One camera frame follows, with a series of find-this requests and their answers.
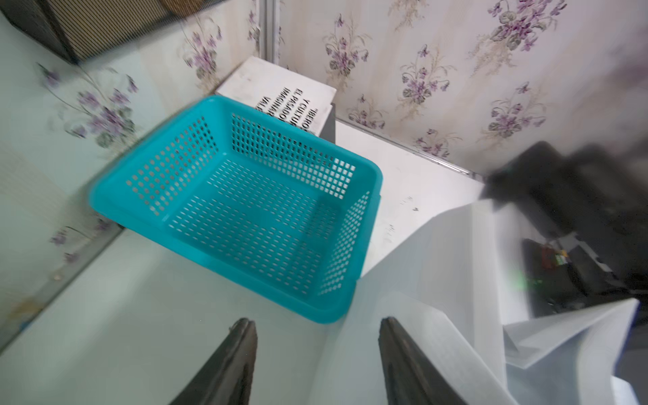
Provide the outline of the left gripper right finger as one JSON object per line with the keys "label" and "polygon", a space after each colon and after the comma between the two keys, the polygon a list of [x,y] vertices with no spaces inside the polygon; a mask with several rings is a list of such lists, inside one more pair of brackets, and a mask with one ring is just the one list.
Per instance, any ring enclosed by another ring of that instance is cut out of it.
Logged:
{"label": "left gripper right finger", "polygon": [[381,320],[381,364],[389,404],[464,404],[395,317]]}

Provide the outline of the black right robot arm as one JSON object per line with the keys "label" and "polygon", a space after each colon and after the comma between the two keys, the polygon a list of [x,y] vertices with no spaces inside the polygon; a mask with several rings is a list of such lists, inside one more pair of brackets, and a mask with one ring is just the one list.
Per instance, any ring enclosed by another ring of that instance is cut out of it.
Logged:
{"label": "black right robot arm", "polygon": [[490,175],[481,197],[514,204],[539,232],[521,243],[536,317],[639,301],[647,323],[647,190],[600,146],[563,156],[539,142]]}

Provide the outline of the white insulated delivery bag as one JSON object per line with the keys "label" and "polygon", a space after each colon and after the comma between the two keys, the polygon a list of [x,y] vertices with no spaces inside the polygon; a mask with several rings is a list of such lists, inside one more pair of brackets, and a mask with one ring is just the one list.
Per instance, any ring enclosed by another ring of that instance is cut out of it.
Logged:
{"label": "white insulated delivery bag", "polygon": [[410,403],[410,380],[384,362],[379,330],[394,321],[443,384],[470,404],[636,403],[614,374],[637,301],[504,323],[491,202],[440,214],[356,285],[327,339],[311,404]]}

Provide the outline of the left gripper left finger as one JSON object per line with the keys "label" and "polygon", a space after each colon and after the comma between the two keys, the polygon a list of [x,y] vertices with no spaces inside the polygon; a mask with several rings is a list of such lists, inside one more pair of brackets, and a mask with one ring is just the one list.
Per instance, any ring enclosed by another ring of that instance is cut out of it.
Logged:
{"label": "left gripper left finger", "polygon": [[185,388],[177,404],[248,404],[258,350],[255,322],[239,319]]}

